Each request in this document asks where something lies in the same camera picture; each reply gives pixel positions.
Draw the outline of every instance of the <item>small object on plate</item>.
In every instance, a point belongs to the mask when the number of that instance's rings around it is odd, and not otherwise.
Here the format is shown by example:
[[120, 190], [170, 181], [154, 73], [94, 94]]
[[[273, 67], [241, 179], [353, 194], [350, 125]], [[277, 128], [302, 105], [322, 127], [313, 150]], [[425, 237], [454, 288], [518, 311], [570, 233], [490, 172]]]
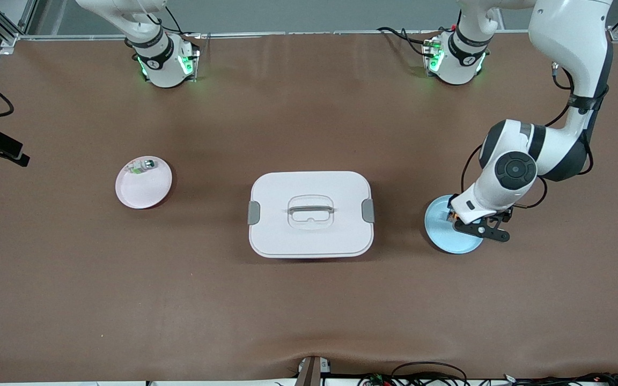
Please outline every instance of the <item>small object on plate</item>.
[[127, 164], [126, 170], [133, 174], [140, 174], [156, 167], [157, 163], [153, 159], [143, 159], [142, 161], [135, 159], [135, 161]]
[[[149, 173], [134, 173], [138, 164]], [[171, 190], [173, 174], [169, 165], [159, 157], [144, 156], [133, 159], [121, 168], [116, 177], [116, 196], [123, 205], [133, 209], [146, 209], [157, 205]]]
[[456, 218], [450, 218], [450, 209], [447, 207], [450, 198], [452, 195], [438, 197], [426, 209], [426, 232], [433, 244], [443, 251], [456, 255], [468, 254], [478, 248], [483, 239], [454, 230], [453, 221]]

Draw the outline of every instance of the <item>white storage box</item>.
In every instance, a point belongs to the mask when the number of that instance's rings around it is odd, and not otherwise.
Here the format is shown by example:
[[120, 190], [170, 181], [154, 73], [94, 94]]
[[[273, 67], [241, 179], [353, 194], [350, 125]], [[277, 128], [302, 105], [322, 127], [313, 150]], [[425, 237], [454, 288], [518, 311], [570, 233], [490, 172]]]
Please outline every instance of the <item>white storage box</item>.
[[354, 172], [269, 173], [252, 186], [249, 244], [272, 258], [353, 257], [373, 242], [371, 188]]

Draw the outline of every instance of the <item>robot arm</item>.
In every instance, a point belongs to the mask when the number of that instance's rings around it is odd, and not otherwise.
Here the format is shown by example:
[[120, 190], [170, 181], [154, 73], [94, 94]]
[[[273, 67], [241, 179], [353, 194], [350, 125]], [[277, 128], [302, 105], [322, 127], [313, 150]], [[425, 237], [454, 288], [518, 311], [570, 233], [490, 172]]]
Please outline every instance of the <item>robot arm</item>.
[[515, 120], [494, 125], [481, 148], [481, 176], [451, 200], [464, 225], [510, 210], [537, 176], [562, 181], [583, 168], [612, 61], [604, 21], [611, 2], [535, 3], [529, 25], [532, 44], [573, 76], [566, 124], [563, 129]]
[[151, 14], [167, 0], [76, 0], [78, 5], [103, 17], [126, 35], [137, 52], [142, 73], [155, 86], [169, 88], [196, 76], [199, 49], [177, 34], [154, 24]]
[[485, 49], [498, 27], [491, 9], [531, 8], [535, 0], [457, 0], [457, 3], [461, 11], [456, 29], [432, 39], [439, 44], [428, 49], [434, 57], [426, 61], [429, 72], [451, 85], [463, 85], [480, 71]]

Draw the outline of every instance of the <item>brown table surface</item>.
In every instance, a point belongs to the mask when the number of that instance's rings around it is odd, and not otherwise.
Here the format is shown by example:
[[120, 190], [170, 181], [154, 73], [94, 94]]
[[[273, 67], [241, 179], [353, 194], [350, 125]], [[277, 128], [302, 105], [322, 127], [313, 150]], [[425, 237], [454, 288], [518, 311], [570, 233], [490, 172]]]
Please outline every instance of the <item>brown table surface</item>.
[[[284, 377], [310, 354], [334, 372], [415, 360], [471, 377], [618, 372], [618, 45], [593, 172], [551, 183], [506, 225], [510, 242], [465, 256], [423, 237], [427, 203], [459, 190], [491, 125], [545, 123], [566, 102], [525, 34], [496, 36], [464, 86], [427, 78], [392, 37], [202, 48], [199, 80], [173, 90], [144, 83], [121, 41], [22, 41], [0, 60], [16, 106], [0, 130], [32, 157], [0, 160], [0, 381]], [[145, 154], [177, 182], [163, 205], [130, 210], [114, 181]], [[370, 181], [370, 251], [257, 256], [252, 183], [324, 169]]]

